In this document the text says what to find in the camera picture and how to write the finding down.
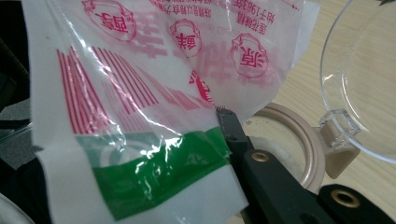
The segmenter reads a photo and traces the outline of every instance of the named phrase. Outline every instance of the clear plastic lid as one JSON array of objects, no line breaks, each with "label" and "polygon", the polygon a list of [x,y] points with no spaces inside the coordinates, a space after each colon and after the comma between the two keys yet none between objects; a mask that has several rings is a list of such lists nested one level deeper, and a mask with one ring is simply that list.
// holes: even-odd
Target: clear plastic lid
[{"label": "clear plastic lid", "polygon": [[324,103],[349,142],[396,163],[396,2],[351,0],[327,37]]}]

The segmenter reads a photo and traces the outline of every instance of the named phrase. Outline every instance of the gold grommet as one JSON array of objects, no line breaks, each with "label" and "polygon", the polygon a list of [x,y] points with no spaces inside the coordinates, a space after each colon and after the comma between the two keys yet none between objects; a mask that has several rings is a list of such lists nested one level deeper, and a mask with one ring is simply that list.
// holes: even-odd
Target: gold grommet
[{"label": "gold grommet", "polygon": [[355,195],[341,189],[334,189],[332,191],[332,198],[339,204],[349,208],[357,208],[361,205],[361,202]]},{"label": "gold grommet", "polygon": [[255,153],[251,154],[251,158],[253,158],[253,160],[255,160],[255,161],[269,161],[270,160],[270,158],[262,152],[255,152]]}]

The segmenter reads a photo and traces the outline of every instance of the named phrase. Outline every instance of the light wood surface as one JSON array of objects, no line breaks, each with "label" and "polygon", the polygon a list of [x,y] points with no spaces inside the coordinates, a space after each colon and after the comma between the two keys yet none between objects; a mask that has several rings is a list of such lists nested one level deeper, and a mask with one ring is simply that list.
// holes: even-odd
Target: light wood surface
[{"label": "light wood surface", "polygon": [[[310,45],[303,58],[289,72],[274,103],[283,105],[312,127],[317,127],[325,114],[320,92],[319,66],[323,45],[330,28],[347,0],[322,0]],[[341,184],[353,188],[396,220],[396,164],[380,161],[362,152],[337,178],[325,176],[323,185]],[[243,223],[233,217],[229,223]]]}]

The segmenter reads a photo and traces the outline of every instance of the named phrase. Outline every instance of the plastic bag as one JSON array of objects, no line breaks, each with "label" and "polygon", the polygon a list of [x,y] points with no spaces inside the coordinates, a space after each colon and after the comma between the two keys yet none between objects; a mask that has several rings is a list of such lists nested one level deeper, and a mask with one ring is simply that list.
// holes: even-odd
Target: plastic bag
[{"label": "plastic bag", "polygon": [[246,206],[211,96],[241,119],[272,99],[304,2],[22,3],[55,223],[223,223]]}]

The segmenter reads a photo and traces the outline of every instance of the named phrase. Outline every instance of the table surface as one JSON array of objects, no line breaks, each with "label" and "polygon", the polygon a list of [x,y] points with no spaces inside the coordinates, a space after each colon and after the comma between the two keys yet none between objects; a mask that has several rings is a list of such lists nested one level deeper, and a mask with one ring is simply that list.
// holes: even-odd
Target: table surface
[{"label": "table surface", "polygon": [[[318,20],[307,52],[288,77],[274,103],[283,105],[312,127],[325,114],[319,84],[319,65],[323,45],[329,30],[347,0],[322,0]],[[396,164],[375,159],[362,152],[337,178],[325,176],[322,185],[341,184],[353,188],[396,220]],[[239,217],[230,223],[243,223]]]}]

